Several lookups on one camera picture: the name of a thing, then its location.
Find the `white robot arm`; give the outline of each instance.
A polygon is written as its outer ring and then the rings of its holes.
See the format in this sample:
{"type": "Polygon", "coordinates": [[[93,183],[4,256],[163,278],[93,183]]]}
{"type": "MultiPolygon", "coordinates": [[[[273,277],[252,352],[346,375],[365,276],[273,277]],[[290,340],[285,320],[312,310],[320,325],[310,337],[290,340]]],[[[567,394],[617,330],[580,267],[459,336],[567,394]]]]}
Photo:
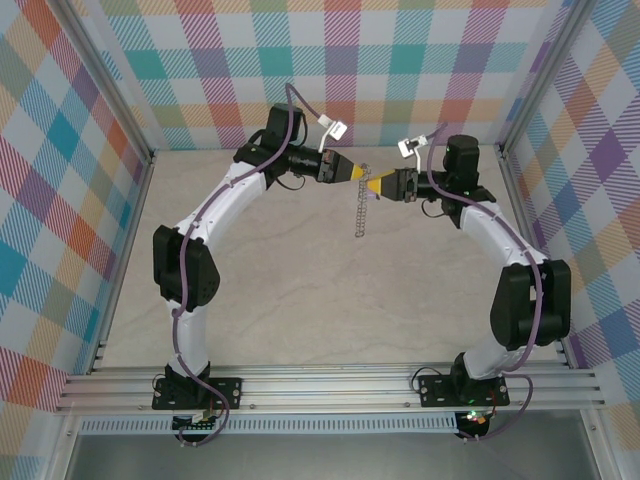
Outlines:
{"type": "MultiPolygon", "coordinates": [[[[253,165],[245,162],[232,164],[224,179],[211,192],[207,199],[222,188],[223,185],[251,171],[253,168],[253,165]]],[[[262,172],[254,173],[234,185],[233,188],[226,189],[201,216],[201,220],[191,234],[191,239],[201,239],[203,245],[207,247],[213,256],[218,242],[228,230],[229,226],[252,201],[262,195],[266,190],[267,182],[262,172]]],[[[191,215],[176,225],[175,228],[179,234],[186,234],[192,223],[192,219],[200,211],[207,199],[205,199],[191,215]]],[[[169,312],[179,306],[180,304],[176,300],[167,300],[169,312]]],[[[207,305],[203,305],[195,307],[191,312],[185,311],[178,323],[178,343],[182,358],[188,368],[196,375],[199,375],[209,364],[205,342],[206,320],[207,305]]],[[[187,376],[176,358],[173,358],[169,362],[169,365],[175,372],[185,377],[187,376]]]]}
{"type": "MultiPolygon", "coordinates": [[[[292,135],[290,141],[296,140],[302,117],[302,110],[294,108],[295,135],[292,135]]],[[[213,255],[231,223],[253,200],[269,189],[279,176],[288,171],[299,176],[312,176],[320,183],[356,180],[363,174],[360,167],[333,150],[317,151],[292,143],[282,150],[275,161],[258,171],[257,166],[265,165],[268,159],[273,158],[274,152],[282,148],[287,120],[288,107],[275,105],[269,114],[267,128],[257,132],[246,145],[237,150],[234,163],[224,179],[200,206],[174,228],[161,226],[154,234],[154,280],[160,286],[161,295],[167,300],[169,312],[180,312],[182,290],[186,285],[186,309],[177,319],[172,313],[171,322],[173,324],[177,321],[177,334],[174,338],[177,351],[180,352],[184,365],[195,376],[208,374],[209,360],[205,344],[207,304],[220,284],[213,255]],[[258,138],[261,139],[260,143],[254,143],[258,138]],[[179,258],[185,235],[189,235],[184,253],[186,271],[181,272],[179,258]]],[[[332,122],[329,127],[335,129],[341,125],[341,122],[332,122]]],[[[177,357],[169,362],[168,367],[172,376],[188,376],[177,357]]]]}
{"type": "MultiPolygon", "coordinates": [[[[401,154],[416,154],[419,159],[417,149],[426,145],[426,140],[421,136],[401,141],[401,154]]],[[[441,200],[443,213],[502,268],[490,314],[492,332],[460,354],[452,368],[456,389],[465,398],[465,392],[473,390],[475,384],[499,377],[520,360],[533,330],[537,295],[543,294],[535,345],[547,345],[569,333],[571,273],[565,262],[550,261],[510,227],[493,195],[478,185],[479,149],[475,138],[449,137],[446,152],[445,170],[431,172],[433,183],[426,172],[420,171],[418,162],[417,168],[394,170],[370,180],[368,186],[377,195],[395,201],[441,200]],[[533,288],[534,268],[540,272],[542,292],[533,288]]]]}

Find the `metal chain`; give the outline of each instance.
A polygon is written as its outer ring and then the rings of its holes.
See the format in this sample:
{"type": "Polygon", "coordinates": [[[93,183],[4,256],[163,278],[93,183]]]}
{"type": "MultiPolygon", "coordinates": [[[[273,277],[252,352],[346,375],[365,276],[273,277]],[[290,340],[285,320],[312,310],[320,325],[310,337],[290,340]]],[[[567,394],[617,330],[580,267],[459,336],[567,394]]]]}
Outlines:
{"type": "Polygon", "coordinates": [[[367,182],[371,175],[371,168],[366,163],[362,163],[360,168],[364,170],[364,175],[358,181],[358,208],[356,210],[356,238],[364,237],[365,222],[367,220],[367,182]]]}

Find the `marble floor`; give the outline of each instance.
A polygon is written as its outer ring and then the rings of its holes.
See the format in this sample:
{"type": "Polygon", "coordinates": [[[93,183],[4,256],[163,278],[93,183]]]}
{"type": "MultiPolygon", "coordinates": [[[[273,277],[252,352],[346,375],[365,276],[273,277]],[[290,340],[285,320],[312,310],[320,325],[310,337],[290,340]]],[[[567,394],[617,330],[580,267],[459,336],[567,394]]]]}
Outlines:
{"type": "MultiPolygon", "coordinates": [[[[338,150],[374,174],[410,165],[397,148],[338,150]]],[[[171,357],[152,235],[191,213],[232,154],[159,154],[103,366],[160,366],[171,357]]],[[[481,148],[480,183],[513,220],[492,147],[481,148]]],[[[418,202],[370,201],[366,235],[355,238],[357,187],[274,185],[231,226],[214,253],[222,284],[208,312],[213,364],[452,361],[490,331],[498,266],[448,218],[425,217],[418,202]]],[[[553,359],[555,350],[532,358],[553,359]]]]}

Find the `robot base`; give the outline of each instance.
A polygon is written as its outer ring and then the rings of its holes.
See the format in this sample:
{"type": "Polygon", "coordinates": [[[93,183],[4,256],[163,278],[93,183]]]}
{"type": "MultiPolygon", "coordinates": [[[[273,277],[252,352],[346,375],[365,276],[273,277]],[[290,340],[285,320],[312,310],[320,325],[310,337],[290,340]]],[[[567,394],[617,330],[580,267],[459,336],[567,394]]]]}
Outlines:
{"type": "MultiPolygon", "coordinates": [[[[231,410],[240,408],[242,396],[241,378],[209,378],[210,367],[207,367],[198,375],[213,388],[224,395],[229,402],[231,410]]],[[[151,402],[153,410],[218,410],[222,409],[222,401],[198,385],[188,377],[166,365],[164,378],[159,378],[153,385],[154,395],[151,402]]]]}
{"type": "Polygon", "coordinates": [[[461,399],[450,375],[421,375],[418,377],[422,407],[504,407],[509,405],[509,392],[504,378],[474,382],[473,389],[461,399]]]}

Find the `enclosure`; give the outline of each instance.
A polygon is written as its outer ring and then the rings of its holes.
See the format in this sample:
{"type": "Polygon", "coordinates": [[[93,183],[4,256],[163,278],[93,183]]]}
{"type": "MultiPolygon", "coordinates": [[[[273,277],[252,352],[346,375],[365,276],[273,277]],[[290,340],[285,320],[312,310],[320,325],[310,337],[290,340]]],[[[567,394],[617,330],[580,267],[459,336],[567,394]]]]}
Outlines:
{"type": "MultiPolygon", "coordinates": [[[[0,12],[0,478],[637,476],[637,2],[0,0],[0,12]],[[402,139],[446,124],[440,169],[448,137],[476,137],[480,184],[569,264],[570,334],[522,369],[531,404],[499,439],[463,446],[455,410],[421,407],[409,380],[448,371],[490,332],[500,269],[449,218],[425,216],[435,203],[423,214],[370,196],[355,236],[357,181],[273,184],[217,246],[208,356],[243,382],[225,434],[181,449],[172,412],[151,409],[174,354],[153,233],[211,193],[285,83],[348,126],[326,146],[371,177],[414,166],[402,139]]],[[[317,148],[325,128],[303,111],[317,148]]],[[[496,426],[526,400],[524,380],[507,386],[496,426]]]]}

